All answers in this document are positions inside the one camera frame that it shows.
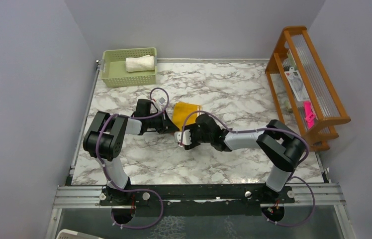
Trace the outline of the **yellow bear towel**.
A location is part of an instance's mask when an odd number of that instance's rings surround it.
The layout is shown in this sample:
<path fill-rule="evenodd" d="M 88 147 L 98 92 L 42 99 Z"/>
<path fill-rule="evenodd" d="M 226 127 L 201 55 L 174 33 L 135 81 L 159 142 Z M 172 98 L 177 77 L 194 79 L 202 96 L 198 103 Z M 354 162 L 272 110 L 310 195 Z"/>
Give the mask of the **yellow bear towel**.
<path fill-rule="evenodd" d="M 200 110 L 202 110 L 201 105 L 178 102 L 174 106 L 172 121 L 178 127 L 179 131 L 181 131 L 187 116 L 192 112 Z"/>

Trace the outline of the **white towel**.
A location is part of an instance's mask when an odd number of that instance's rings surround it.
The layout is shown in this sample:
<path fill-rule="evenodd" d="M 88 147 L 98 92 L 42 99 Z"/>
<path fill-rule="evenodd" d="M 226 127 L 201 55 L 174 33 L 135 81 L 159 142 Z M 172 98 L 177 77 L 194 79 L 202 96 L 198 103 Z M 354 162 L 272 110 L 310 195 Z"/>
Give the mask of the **white towel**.
<path fill-rule="evenodd" d="M 145 55 L 141 57 L 128 57 L 125 60 L 126 71 L 141 72 L 141 71 L 153 71 L 155 70 L 155 57 L 151 55 Z"/>

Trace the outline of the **green plastic basket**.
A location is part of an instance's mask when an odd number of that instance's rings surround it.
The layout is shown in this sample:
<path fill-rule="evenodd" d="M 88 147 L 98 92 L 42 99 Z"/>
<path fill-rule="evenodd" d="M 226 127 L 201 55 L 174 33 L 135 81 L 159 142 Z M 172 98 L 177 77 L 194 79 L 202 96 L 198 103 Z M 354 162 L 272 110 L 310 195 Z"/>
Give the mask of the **green plastic basket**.
<path fill-rule="evenodd" d="M 103 53 L 100 78 L 110 88 L 156 84 L 155 47 L 107 50 Z"/>

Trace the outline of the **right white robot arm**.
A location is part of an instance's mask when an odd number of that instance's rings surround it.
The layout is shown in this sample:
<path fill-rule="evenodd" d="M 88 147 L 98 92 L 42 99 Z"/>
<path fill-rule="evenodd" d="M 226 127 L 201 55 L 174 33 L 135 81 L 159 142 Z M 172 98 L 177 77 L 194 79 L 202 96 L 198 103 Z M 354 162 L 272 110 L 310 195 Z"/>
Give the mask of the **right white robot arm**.
<path fill-rule="evenodd" d="M 270 203 L 279 199 L 298 164 L 308 156 L 308 143 L 277 119 L 271 120 L 265 128 L 240 131 L 220 127 L 216 121 L 211 114 L 201 114 L 195 123 L 175 132 L 175 141 L 186 150 L 202 143 L 209 143 L 220 152 L 261 149 L 273 163 L 262 196 Z"/>

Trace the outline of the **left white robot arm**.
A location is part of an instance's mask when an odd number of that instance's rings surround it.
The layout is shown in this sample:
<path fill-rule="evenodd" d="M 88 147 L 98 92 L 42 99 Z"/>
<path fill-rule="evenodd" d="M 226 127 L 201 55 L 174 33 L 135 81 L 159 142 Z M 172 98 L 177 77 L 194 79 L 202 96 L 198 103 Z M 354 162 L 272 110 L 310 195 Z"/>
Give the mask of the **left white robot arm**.
<path fill-rule="evenodd" d="M 102 165 L 108 179 L 105 192 L 108 199 L 114 199 L 122 205 L 131 200 L 130 178 L 124 172 L 119 158 L 125 135 L 179 131 L 164 110 L 166 106 L 163 98 L 139 99 L 136 110 L 130 117 L 112 117 L 110 113 L 101 111 L 96 113 L 84 137 L 83 149 Z"/>

